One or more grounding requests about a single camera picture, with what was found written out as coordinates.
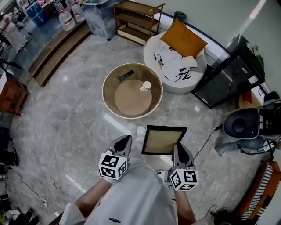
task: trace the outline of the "plastic bottle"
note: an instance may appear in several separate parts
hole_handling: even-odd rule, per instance
[[[74,4],[72,6],[72,11],[73,11],[73,14],[74,14],[74,19],[75,21],[77,22],[81,22],[83,21],[85,18],[84,18],[84,13],[82,11],[82,8],[81,6],[78,4],[78,1],[75,0],[74,1]]]
[[[66,11],[65,8],[60,11],[60,15],[59,15],[59,21],[62,25],[62,28],[65,31],[69,31],[71,30],[73,27],[75,27],[75,21],[72,18],[70,12]]]

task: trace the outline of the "white wall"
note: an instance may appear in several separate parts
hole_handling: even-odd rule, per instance
[[[151,6],[166,3],[164,12],[181,11],[187,22],[223,46],[232,40],[259,0],[134,0]]]
[[[281,6],[277,0],[267,0],[242,35],[259,46],[266,82],[281,95]]]

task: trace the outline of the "shelf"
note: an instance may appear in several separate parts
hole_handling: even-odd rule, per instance
[[[120,15],[116,16],[116,18],[147,29],[150,29],[159,22],[159,20],[156,19],[153,19],[151,22],[151,18],[148,16],[128,11],[121,13]]]
[[[120,26],[117,29],[117,34],[142,45],[144,45],[145,42],[150,38],[148,34],[130,28],[126,24]]]
[[[125,10],[133,11],[136,13],[141,13],[146,16],[153,16],[156,13],[161,12],[161,10],[158,8],[154,8],[149,5],[144,5],[144,4],[141,4],[138,2],[131,2],[131,1],[126,1],[126,0],[115,5],[115,7],[118,9],[125,9]]]

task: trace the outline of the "cup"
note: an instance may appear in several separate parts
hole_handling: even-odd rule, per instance
[[[151,83],[149,81],[145,81],[140,88],[140,91],[148,91],[151,88]]]

